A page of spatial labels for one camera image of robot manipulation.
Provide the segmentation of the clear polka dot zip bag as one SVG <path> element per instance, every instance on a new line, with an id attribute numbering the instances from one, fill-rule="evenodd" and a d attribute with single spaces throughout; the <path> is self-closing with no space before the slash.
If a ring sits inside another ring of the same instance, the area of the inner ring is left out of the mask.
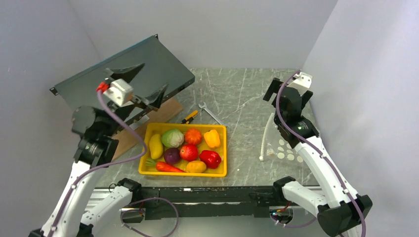
<path id="1" fill-rule="evenodd" d="M 275 114 L 271 113 L 264 128 L 262 136 L 259 160 L 264 161 L 269 158 L 295 161 L 303 163 L 303 158 L 291 148 L 277 130 L 278 126 L 274 123 Z"/>

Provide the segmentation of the purple onion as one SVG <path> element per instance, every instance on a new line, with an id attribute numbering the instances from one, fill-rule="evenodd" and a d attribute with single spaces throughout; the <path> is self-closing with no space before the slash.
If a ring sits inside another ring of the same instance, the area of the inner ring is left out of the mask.
<path id="1" fill-rule="evenodd" d="M 167 164 L 174 165 L 180 162 L 181 157 L 177 148 L 168 148 L 164 151 L 164 161 Z"/>

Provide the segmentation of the red apple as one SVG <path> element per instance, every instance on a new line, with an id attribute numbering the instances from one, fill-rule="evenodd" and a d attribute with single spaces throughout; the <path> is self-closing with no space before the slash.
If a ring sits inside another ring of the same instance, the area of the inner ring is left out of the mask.
<path id="1" fill-rule="evenodd" d="M 199 156 L 197 147 L 193 144 L 186 144 L 180 148 L 180 157 L 186 161 L 195 161 Z"/>

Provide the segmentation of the orange carrot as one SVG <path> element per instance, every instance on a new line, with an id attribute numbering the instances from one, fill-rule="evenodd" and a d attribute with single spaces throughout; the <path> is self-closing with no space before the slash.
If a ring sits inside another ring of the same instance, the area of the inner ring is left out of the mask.
<path id="1" fill-rule="evenodd" d="M 162 161 L 155 161 L 153 159 L 147 159 L 145 163 L 147 166 L 155 167 L 155 169 L 160 172 L 179 172 L 179 173 L 184 172 L 182 169 L 179 169 L 175 166 L 172 166 Z"/>

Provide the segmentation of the orange yellow potato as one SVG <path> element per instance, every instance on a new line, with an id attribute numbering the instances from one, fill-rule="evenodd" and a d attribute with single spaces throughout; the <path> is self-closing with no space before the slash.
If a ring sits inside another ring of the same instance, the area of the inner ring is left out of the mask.
<path id="1" fill-rule="evenodd" d="M 207 165 L 200 161 L 191 161 L 186 165 L 185 171 L 188 173 L 203 173 L 207 169 Z"/>

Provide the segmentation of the red bell pepper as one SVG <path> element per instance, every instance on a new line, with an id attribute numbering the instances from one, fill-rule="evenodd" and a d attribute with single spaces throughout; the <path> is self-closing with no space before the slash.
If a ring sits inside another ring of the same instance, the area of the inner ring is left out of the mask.
<path id="1" fill-rule="evenodd" d="M 199 159 L 210 169 L 217 169 L 222 162 L 220 155 L 217 152 L 210 150 L 203 150 L 199 154 Z"/>

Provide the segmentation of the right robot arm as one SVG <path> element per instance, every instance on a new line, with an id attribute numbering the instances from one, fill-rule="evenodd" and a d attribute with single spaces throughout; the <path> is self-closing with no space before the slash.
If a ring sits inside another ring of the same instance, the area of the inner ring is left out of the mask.
<path id="1" fill-rule="evenodd" d="M 295 203 L 311 213 L 322 230 L 330 237 L 366 236 L 366 221 L 373 202 L 368 195 L 360 195 L 344 178 L 326 151 L 318 130 L 302 115 L 302 109 L 313 95 L 309 86 L 301 93 L 295 87 L 297 79 L 285 82 L 273 78 L 263 99 L 276 98 L 273 118 L 281 136 L 294 149 L 317 180 L 322 194 L 318 194 L 288 176 L 273 184 L 272 198 L 278 205 Z"/>

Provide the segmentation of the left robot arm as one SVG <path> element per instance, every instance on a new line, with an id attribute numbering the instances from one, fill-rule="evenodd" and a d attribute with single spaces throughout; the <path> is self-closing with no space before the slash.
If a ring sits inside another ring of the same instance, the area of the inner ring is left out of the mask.
<path id="1" fill-rule="evenodd" d="M 107 78 L 97 87 L 101 108 L 80 106 L 72 115 L 71 131 L 80 137 L 68 182 L 54 211 L 32 237 L 92 237 L 125 207 L 136 207 L 142 201 L 141 185 L 124 178 L 116 189 L 93 209 L 86 210 L 96 184 L 105 169 L 114 165 L 113 157 L 119 141 L 113 136 L 120 128 L 139 138 L 127 117 L 134 108 L 158 110 L 166 85 L 146 97 L 136 96 L 131 81 L 143 64 L 122 69 L 107 69 Z"/>

